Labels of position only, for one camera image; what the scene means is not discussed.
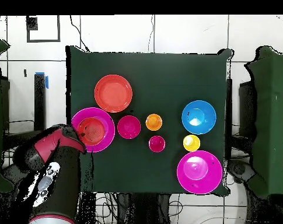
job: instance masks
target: bowl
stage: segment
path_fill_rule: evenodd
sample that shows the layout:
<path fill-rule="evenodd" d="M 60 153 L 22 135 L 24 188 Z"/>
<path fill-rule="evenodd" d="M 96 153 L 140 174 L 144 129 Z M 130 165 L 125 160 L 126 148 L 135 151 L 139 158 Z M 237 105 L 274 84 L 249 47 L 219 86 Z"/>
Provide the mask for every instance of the bowl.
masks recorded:
<path fill-rule="evenodd" d="M 131 115 L 122 117 L 117 124 L 117 131 L 125 139 L 133 139 L 141 130 L 140 121 Z"/>
<path fill-rule="evenodd" d="M 216 112 L 212 105 L 206 101 L 192 101 L 185 106 L 181 115 L 181 121 L 188 132 L 202 135 L 214 127 Z"/>
<path fill-rule="evenodd" d="M 195 135 L 187 135 L 183 139 L 184 148 L 189 151 L 196 151 L 200 147 L 200 139 Z"/>
<path fill-rule="evenodd" d="M 79 124 L 78 134 L 85 145 L 95 146 L 103 140 L 105 128 L 97 118 L 86 118 Z"/>
<path fill-rule="evenodd" d="M 161 152 L 165 148 L 165 140 L 161 136 L 152 136 L 148 142 L 148 146 L 153 152 Z"/>
<path fill-rule="evenodd" d="M 194 194 L 212 192 L 219 186 L 222 176 L 220 161 L 204 150 L 186 154 L 177 165 L 177 179 L 180 185 Z"/>
<path fill-rule="evenodd" d="M 162 126 L 162 119 L 157 114 L 150 114 L 145 121 L 146 127 L 151 131 L 157 131 Z"/>

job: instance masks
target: blue tape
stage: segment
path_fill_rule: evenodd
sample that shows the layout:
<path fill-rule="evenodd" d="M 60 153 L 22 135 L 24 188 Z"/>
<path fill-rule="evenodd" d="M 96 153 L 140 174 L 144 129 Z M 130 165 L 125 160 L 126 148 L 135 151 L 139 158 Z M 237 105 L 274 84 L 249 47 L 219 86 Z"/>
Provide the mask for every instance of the blue tape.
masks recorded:
<path fill-rule="evenodd" d="M 46 78 L 45 78 L 45 86 L 46 86 L 47 89 L 49 88 L 48 76 L 46 76 Z"/>

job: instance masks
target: blue bowl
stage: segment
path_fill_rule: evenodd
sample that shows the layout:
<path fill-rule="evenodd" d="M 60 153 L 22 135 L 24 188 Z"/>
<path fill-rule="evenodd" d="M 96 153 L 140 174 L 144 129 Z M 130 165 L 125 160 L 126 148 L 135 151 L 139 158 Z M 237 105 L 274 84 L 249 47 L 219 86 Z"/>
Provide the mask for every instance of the blue bowl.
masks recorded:
<path fill-rule="evenodd" d="M 216 112 L 206 101 L 192 101 L 185 106 L 181 121 L 188 132 L 196 135 L 205 134 L 214 127 Z"/>

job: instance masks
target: white floor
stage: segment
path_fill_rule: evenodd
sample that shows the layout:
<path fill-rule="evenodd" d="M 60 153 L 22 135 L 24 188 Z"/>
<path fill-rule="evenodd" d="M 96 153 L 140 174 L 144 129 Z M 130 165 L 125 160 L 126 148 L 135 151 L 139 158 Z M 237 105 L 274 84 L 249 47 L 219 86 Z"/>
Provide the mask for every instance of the white floor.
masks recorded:
<path fill-rule="evenodd" d="M 55 16 L 38 16 L 39 29 L 30 31 L 30 37 L 54 39 L 56 21 Z M 153 52 L 154 19 L 151 15 L 72 16 L 72 21 L 81 30 L 82 41 L 91 51 Z M 11 121 L 33 119 L 33 78 L 36 72 L 44 72 L 49 78 L 47 128 L 66 122 L 65 46 L 84 49 L 84 45 L 69 16 L 60 16 L 60 27 L 60 43 L 27 43 L 25 16 L 8 16 L 7 19 L 0 16 L 0 39 L 11 46 L 0 56 L 2 74 L 11 82 Z M 254 59 L 259 46 L 272 46 L 283 53 L 283 15 L 156 15 L 154 35 L 156 53 L 215 54 L 223 48 L 234 50 L 231 64 L 233 124 L 238 125 L 239 84 L 250 80 L 244 64 Z M 11 124 L 10 129 L 11 132 L 32 130 L 33 124 Z M 237 132 L 238 128 L 233 127 L 233 134 Z M 172 215 L 181 211 L 171 217 L 172 224 L 244 224 L 247 206 L 244 187 L 233 183 L 230 175 L 227 183 L 231 194 L 225 198 L 181 194 L 183 209 L 176 203 L 169 208 Z M 178 197 L 172 195 L 171 201 Z M 99 215 L 103 215 L 102 209 L 102 205 L 97 206 Z"/>

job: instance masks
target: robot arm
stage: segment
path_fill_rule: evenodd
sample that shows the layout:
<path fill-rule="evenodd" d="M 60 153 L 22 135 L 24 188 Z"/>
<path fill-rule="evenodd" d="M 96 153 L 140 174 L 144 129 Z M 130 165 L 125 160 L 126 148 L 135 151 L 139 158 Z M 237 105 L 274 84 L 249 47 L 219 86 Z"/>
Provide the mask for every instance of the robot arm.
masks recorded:
<path fill-rule="evenodd" d="M 3 173 L 18 185 L 13 215 L 22 208 L 30 211 L 29 224 L 75 224 L 81 152 L 86 148 L 68 125 L 55 125 L 19 146 L 14 165 Z"/>

